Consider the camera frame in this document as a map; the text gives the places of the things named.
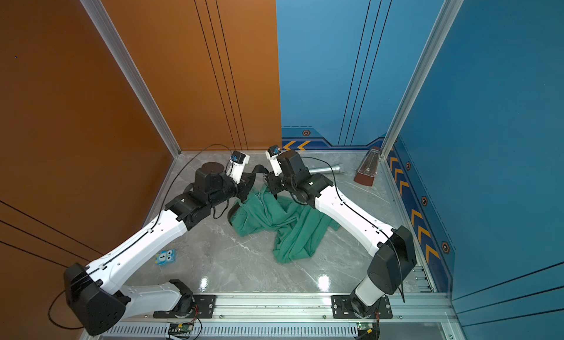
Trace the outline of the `green trousers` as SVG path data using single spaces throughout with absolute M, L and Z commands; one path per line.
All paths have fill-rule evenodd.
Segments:
M 281 264 L 311 258 L 327 230 L 339 229 L 329 216 L 291 198 L 276 197 L 268 187 L 251 190 L 248 199 L 231 210 L 229 222 L 241 237 L 275 232 L 273 256 Z

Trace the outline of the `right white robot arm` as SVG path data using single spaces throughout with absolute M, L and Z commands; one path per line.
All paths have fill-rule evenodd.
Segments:
M 274 145 L 267 149 L 266 157 L 272 171 L 265 175 L 265 180 L 274 195 L 286 191 L 296 202 L 327 215 L 354 236 L 372 257 L 367 276 L 350 294 L 350 307 L 358 318 L 373 317 L 383 297 L 402 291 L 403 281 L 417 265 L 412 233 L 364 211 L 330 178 L 312 174 L 295 150 L 283 152 Z

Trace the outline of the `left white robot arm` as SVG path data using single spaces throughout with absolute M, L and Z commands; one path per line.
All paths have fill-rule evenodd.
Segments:
M 63 274 L 68 307 L 84 329 L 97 336 L 123 318 L 155 312 L 172 317 L 193 314 L 191 289 L 172 279 L 149 287 L 128 287 L 126 281 L 173 240 L 232 198 L 245 200 L 256 176 L 232 164 L 228 172 L 217 162 L 202 165 L 195 181 L 167 203 L 147 226 L 87 266 L 73 264 Z

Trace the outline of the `silver microphone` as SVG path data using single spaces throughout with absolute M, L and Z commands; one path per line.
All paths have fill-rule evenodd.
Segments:
M 310 172 L 310 174 L 328 174 L 328 175 L 333 175 L 333 174 L 339 174 L 342 173 L 343 169 L 340 165 L 332 165 L 332 166 L 324 166 L 324 167 L 318 167 L 318 168 L 308 168 L 308 171 Z

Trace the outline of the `red wooden metronome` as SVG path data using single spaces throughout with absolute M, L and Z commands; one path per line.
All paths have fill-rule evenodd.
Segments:
M 372 147 L 362 159 L 358 167 L 354 181 L 366 187 L 372 187 L 377 175 L 377 167 L 380 158 L 380 148 Z

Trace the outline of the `blue owl toy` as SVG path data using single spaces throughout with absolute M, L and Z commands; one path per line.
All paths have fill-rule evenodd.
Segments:
M 156 255 L 155 264 L 159 266 L 172 264 L 176 261 L 176 250 L 163 250 Z

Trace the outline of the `left green circuit board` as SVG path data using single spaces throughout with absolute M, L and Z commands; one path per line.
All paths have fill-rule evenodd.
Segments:
M 189 337 L 194 331 L 195 325 L 193 322 L 183 323 L 170 323 L 167 335 L 177 337 Z

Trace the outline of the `green circuit board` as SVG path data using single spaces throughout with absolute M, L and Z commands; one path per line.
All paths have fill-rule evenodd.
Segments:
M 194 331 L 195 325 L 193 322 L 183 323 L 170 323 L 167 335 L 177 337 L 189 337 Z
M 357 338 L 372 337 L 377 339 L 380 336 L 380 325 L 376 322 L 358 322 Z

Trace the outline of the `right green circuit board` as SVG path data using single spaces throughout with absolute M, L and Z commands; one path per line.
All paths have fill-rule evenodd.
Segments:
M 357 338 L 372 337 L 377 339 L 380 336 L 380 325 L 376 322 L 358 322 Z

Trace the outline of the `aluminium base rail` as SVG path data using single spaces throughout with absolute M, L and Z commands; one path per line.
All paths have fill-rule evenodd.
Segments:
M 198 319 L 155 319 L 149 314 L 119 322 L 100 339 L 375 339 L 357 338 L 358 322 L 380 325 L 377 339 L 464 339 L 444 293 L 383 298 L 373 317 L 345 311 L 347 296 L 329 293 L 217 293 Z M 170 323 L 193 322 L 189 337 L 167 335 Z

